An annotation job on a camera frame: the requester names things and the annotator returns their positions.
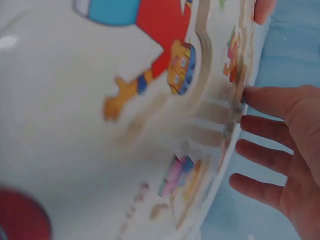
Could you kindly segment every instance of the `printed decoration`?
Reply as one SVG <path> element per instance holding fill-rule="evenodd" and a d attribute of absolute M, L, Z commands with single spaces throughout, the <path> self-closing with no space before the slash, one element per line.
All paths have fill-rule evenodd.
<path fill-rule="evenodd" d="M 80 16 L 106 26 L 136 25 L 163 48 L 151 66 L 133 80 L 115 77 L 118 94 L 105 99 L 106 121 L 117 121 L 124 106 L 143 95 L 164 72 L 173 95 L 188 91 L 196 68 L 196 49 L 186 40 L 192 6 L 193 0 L 186 0 L 182 12 L 180 0 L 73 0 L 73 10 Z"/>
<path fill-rule="evenodd" d="M 239 51 L 241 47 L 241 36 L 236 31 L 236 26 L 233 27 L 230 40 L 227 43 L 227 57 L 230 60 L 229 65 L 224 64 L 223 74 L 229 77 L 231 83 L 236 83 L 239 63 Z"/>
<path fill-rule="evenodd" d="M 161 213 L 161 209 L 170 208 L 177 230 L 193 207 L 209 167 L 208 157 L 205 157 L 200 150 L 189 147 L 187 149 L 186 145 L 183 148 L 184 153 L 181 156 L 173 156 L 159 187 L 158 195 L 163 198 L 164 203 L 156 204 L 150 213 L 150 219 L 154 221 Z"/>
<path fill-rule="evenodd" d="M 229 67 L 227 63 L 224 64 L 223 73 L 229 77 L 230 82 L 234 84 L 235 93 L 231 103 L 232 108 L 229 115 L 229 121 L 223 131 L 224 141 L 222 149 L 224 152 L 227 151 L 235 125 L 240 121 L 242 116 L 244 109 L 242 95 L 247 80 L 250 78 L 253 71 L 254 10 L 254 0 L 240 0 L 238 27 L 235 26 L 233 28 L 228 42 L 228 58 L 230 59 L 230 63 Z M 248 27 L 251 33 L 249 42 L 247 41 Z"/>
<path fill-rule="evenodd" d="M 0 240 L 50 240 L 51 225 L 30 197 L 0 187 Z"/>
<path fill-rule="evenodd" d="M 226 6 L 226 1 L 227 0 L 219 0 L 219 7 L 221 11 L 225 10 L 225 6 Z"/>
<path fill-rule="evenodd" d="M 130 228 L 130 223 L 135 220 L 136 212 L 137 212 L 137 205 L 143 204 L 146 199 L 146 196 L 149 192 L 150 186 L 147 182 L 141 183 L 139 186 L 138 191 L 134 195 L 132 199 L 132 205 L 127 209 L 125 213 L 125 221 L 119 227 L 118 234 L 115 240 L 122 240 L 123 235 L 127 233 Z"/>

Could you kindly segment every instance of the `cartoon illustration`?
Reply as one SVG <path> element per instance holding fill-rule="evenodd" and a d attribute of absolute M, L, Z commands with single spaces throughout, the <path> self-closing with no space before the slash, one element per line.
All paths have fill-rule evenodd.
<path fill-rule="evenodd" d="M 147 182 L 143 182 L 139 186 L 138 191 L 135 193 L 133 197 L 133 204 L 125 212 L 125 221 L 120 225 L 118 229 L 118 234 L 115 238 L 116 240 L 122 240 L 122 236 L 128 232 L 130 228 L 130 223 L 132 222 L 132 220 L 134 220 L 137 212 L 136 207 L 140 204 L 143 204 L 146 196 L 148 195 L 149 189 L 150 186 Z"/>
<path fill-rule="evenodd" d="M 226 1 L 227 0 L 219 0 L 219 7 L 221 11 L 225 10 L 225 6 L 226 6 Z"/>
<path fill-rule="evenodd" d="M 233 28 L 230 40 L 228 42 L 228 58 L 230 59 L 229 68 L 224 64 L 223 74 L 229 76 L 230 82 L 235 83 L 238 72 L 239 48 L 241 46 L 241 37 L 236 33 L 236 27 Z"/>
<path fill-rule="evenodd" d="M 179 229 L 195 203 L 208 166 L 207 158 L 202 157 L 199 151 L 195 153 L 190 149 L 182 157 L 174 155 L 158 190 L 158 195 L 164 201 L 168 199 L 169 204 L 156 204 L 151 210 L 150 219 L 155 220 L 163 209 L 171 208 L 175 227 Z"/>
<path fill-rule="evenodd" d="M 135 24 L 163 47 L 149 68 L 134 80 L 115 77 L 118 94 L 108 96 L 103 111 L 106 121 L 116 121 L 123 107 L 167 71 L 167 83 L 174 95 L 184 95 L 193 80 L 196 49 L 186 42 L 193 0 L 73 0 L 73 9 L 95 23 L 124 27 Z"/>

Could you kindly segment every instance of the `blue fabric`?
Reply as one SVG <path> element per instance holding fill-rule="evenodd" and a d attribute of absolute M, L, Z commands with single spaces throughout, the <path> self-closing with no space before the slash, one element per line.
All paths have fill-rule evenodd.
<path fill-rule="evenodd" d="M 148 83 L 146 81 L 145 75 L 142 74 L 137 78 L 138 84 L 137 84 L 137 92 L 139 95 L 142 95 L 145 93 L 148 87 Z"/>
<path fill-rule="evenodd" d="M 88 19 L 103 25 L 135 24 L 140 0 L 91 0 Z"/>
<path fill-rule="evenodd" d="M 278 0 L 261 56 L 256 85 L 320 87 L 320 1 Z M 249 114 L 265 115 L 250 109 Z M 288 150 L 270 140 L 243 132 L 241 138 L 268 148 Z M 299 240 L 279 212 L 249 199 L 229 186 L 229 177 L 242 173 L 259 181 L 283 185 L 285 177 L 234 153 L 220 190 L 202 226 L 202 240 Z"/>

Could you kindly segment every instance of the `sticker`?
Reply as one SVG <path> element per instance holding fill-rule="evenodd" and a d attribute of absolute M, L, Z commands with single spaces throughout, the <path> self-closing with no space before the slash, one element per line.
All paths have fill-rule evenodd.
<path fill-rule="evenodd" d="M 30 197 L 0 187 L 0 240 L 50 240 L 51 225 L 44 209 Z"/>
<path fill-rule="evenodd" d="M 144 203 L 147 194 L 149 193 L 149 189 L 150 186 L 147 182 L 143 182 L 140 184 L 138 191 L 135 193 L 132 199 L 132 205 L 125 212 L 125 221 L 120 225 L 118 229 L 118 234 L 115 238 L 116 240 L 122 240 L 123 235 L 129 231 L 130 223 L 131 221 L 134 221 L 136 216 L 137 206 Z"/>
<path fill-rule="evenodd" d="M 150 219 L 155 220 L 161 210 L 170 207 L 175 227 L 180 229 L 195 203 L 208 167 L 208 158 L 199 150 L 188 149 L 181 157 L 174 155 L 158 189 L 158 195 L 168 200 L 169 205 L 154 205 Z"/>
<path fill-rule="evenodd" d="M 124 106 L 167 72 L 167 83 L 173 95 L 184 95 L 192 84 L 196 69 L 196 49 L 186 41 L 193 0 L 186 0 L 183 12 L 180 0 L 74 0 L 73 9 L 98 24 L 113 27 L 136 25 L 162 46 L 163 52 L 133 80 L 115 77 L 117 96 L 105 99 L 106 121 L 117 121 Z"/>

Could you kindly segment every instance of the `white surface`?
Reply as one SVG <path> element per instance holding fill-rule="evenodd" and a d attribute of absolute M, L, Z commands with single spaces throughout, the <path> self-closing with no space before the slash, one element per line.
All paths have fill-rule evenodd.
<path fill-rule="evenodd" d="M 28 11 L 19 15 L 14 8 L 18 1 L 10 1 L 5 17 L 10 24 L 1 29 L 0 43 L 2 40 L 5 47 L 0 49 L 0 181 L 31 193 L 44 206 L 56 240 L 115 239 L 145 181 L 150 190 L 143 204 L 135 206 L 137 217 L 123 239 L 177 240 L 200 229 L 228 166 L 239 127 L 203 203 L 206 188 L 217 174 L 221 152 L 219 147 L 203 146 L 189 136 L 192 148 L 209 155 L 211 163 L 194 207 L 180 231 L 175 230 L 176 219 L 170 211 L 164 212 L 157 224 L 151 222 L 153 205 L 170 203 L 157 191 L 182 138 L 167 135 L 156 146 L 145 141 L 131 159 L 114 157 L 112 146 L 114 137 L 156 94 L 170 92 L 166 75 L 144 97 L 128 105 L 118 124 L 104 122 L 101 105 L 106 95 L 117 93 L 114 77 L 119 72 L 130 80 L 150 65 L 161 47 L 136 26 L 108 28 L 89 22 L 72 11 L 69 1 L 28 3 Z M 222 13 L 218 1 L 212 2 L 207 31 L 214 60 L 208 92 L 215 90 L 206 97 L 214 97 L 229 83 L 222 70 L 226 43 L 238 22 L 238 6 L 238 1 L 228 1 Z M 193 14 L 187 38 L 200 53 L 195 19 Z M 167 113 L 181 102 L 173 97 Z M 181 121 L 187 122 L 184 117 L 181 115 Z M 202 127 L 212 130 L 210 124 Z"/>

